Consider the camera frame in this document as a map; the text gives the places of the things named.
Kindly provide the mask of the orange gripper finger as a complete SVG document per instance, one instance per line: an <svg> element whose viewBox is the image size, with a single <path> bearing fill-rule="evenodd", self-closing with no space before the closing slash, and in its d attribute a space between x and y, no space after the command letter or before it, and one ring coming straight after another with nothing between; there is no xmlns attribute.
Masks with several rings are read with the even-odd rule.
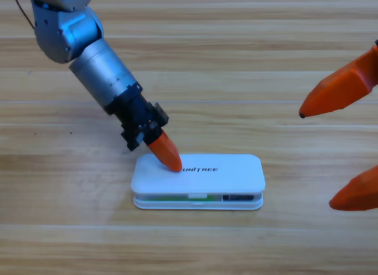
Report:
<svg viewBox="0 0 378 275"><path fill-rule="evenodd" d="M323 78L305 98L301 118L326 114L355 103L377 86L377 44Z"/></svg>
<svg viewBox="0 0 378 275"><path fill-rule="evenodd" d="M377 209L377 166L349 181L329 201L339 211L368 211Z"/></svg>

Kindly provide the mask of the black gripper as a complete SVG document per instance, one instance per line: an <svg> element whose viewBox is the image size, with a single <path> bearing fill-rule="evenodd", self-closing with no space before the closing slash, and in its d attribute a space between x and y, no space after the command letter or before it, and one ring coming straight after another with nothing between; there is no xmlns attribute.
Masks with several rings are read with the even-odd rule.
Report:
<svg viewBox="0 0 378 275"><path fill-rule="evenodd" d="M142 86L136 82L122 94L115 96L105 107L109 115L115 115L121 122L121 136L133 151L141 143L148 148L157 159L173 172L182 170L182 161L178 148L162 130L169 117L159 103L152 104L142 96Z"/></svg>

